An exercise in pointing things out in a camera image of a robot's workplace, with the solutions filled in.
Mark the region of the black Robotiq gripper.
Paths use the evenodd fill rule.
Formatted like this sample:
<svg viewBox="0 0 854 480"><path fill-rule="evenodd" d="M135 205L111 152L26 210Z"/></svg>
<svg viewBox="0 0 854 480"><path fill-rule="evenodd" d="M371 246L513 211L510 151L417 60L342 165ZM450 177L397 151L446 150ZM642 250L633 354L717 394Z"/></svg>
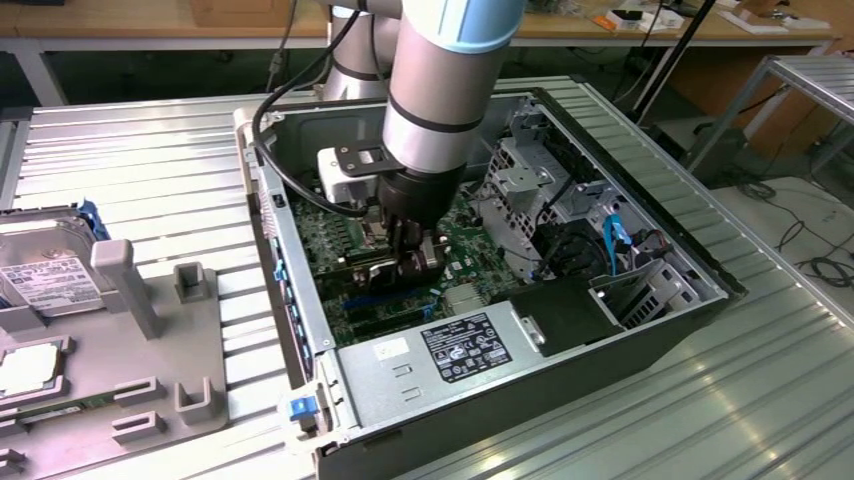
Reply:
<svg viewBox="0 0 854 480"><path fill-rule="evenodd" d="M378 199L394 273L438 267L438 223L453 206L465 172L466 166L442 173L403 168L379 175Z"/></svg>

